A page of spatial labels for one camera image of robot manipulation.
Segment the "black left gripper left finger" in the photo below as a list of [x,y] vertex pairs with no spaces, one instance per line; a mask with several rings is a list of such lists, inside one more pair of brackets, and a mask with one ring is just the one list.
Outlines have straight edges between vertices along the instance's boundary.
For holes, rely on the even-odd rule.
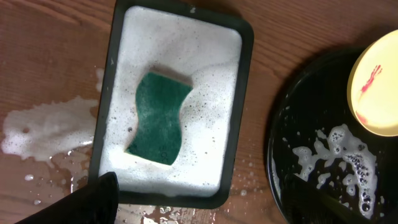
[[118,203],[117,176],[108,172],[17,224],[114,224]]

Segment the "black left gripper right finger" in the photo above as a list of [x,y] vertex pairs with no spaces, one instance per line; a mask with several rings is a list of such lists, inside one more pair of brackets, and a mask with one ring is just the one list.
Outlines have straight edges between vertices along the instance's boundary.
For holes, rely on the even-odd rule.
[[281,202],[289,223],[370,223],[296,175],[285,178]]

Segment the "green yellow sponge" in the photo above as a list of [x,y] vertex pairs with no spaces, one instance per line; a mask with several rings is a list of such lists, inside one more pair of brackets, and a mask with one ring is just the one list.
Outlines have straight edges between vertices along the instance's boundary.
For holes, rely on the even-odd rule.
[[180,109],[192,86],[150,72],[136,90],[138,127],[126,151],[172,165],[182,145]]

